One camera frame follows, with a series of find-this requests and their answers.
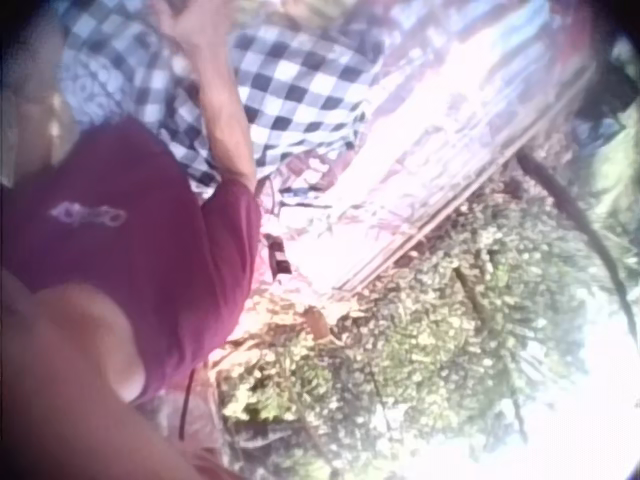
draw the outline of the shirt logo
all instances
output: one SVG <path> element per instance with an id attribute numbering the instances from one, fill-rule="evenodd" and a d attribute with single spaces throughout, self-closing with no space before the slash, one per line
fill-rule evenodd
<path id="1" fill-rule="evenodd" d="M 98 223 L 107 227 L 119 227 L 127 219 L 127 213 L 109 206 L 89 208 L 79 203 L 62 202 L 49 214 L 57 220 L 78 227 L 85 223 Z"/>

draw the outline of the checkered cloth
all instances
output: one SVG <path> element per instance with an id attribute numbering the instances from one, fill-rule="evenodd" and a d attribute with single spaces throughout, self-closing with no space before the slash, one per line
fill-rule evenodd
<path id="1" fill-rule="evenodd" d="M 196 190 L 215 186 L 198 85 L 142 2 L 58 7 L 67 34 L 59 80 L 80 127 L 133 115 L 167 144 Z M 352 148 L 387 38 L 381 16 L 360 10 L 332 29 L 260 22 L 232 33 L 259 176 L 291 155 Z"/>

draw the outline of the checkered sarong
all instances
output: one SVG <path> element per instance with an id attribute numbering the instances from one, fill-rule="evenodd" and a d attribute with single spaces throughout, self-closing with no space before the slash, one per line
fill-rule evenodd
<path id="1" fill-rule="evenodd" d="M 80 127 L 132 115 L 167 144 L 194 188 L 215 186 L 197 83 L 143 3 L 70 2 L 59 13 L 67 33 L 59 80 Z M 359 10 L 331 29 L 261 22 L 231 34 L 259 176 L 291 155 L 354 144 L 385 35 L 379 16 Z"/>

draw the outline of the sleeve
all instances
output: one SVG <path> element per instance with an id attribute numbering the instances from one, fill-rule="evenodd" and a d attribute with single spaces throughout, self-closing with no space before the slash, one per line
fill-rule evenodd
<path id="1" fill-rule="evenodd" d="M 251 290 L 260 238 L 260 206 L 246 185 L 228 179 L 202 205 L 202 215 L 212 280 L 218 292 L 218 315 L 225 319 L 230 334 Z"/>

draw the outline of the skin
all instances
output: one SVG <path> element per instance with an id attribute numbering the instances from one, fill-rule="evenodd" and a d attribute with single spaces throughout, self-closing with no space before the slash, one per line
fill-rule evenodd
<path id="1" fill-rule="evenodd" d="M 198 74 L 223 179 L 254 191 L 249 125 L 227 53 L 225 0 L 190 0 L 177 17 L 163 0 L 152 6 L 161 30 L 182 46 Z M 4 271 L 2 302 L 2 407 L 11 412 L 3 416 L 2 453 L 26 478 L 203 478 L 127 405 L 145 374 L 115 302 L 83 284 L 32 295 Z M 219 468 L 198 471 L 233 478 Z"/>

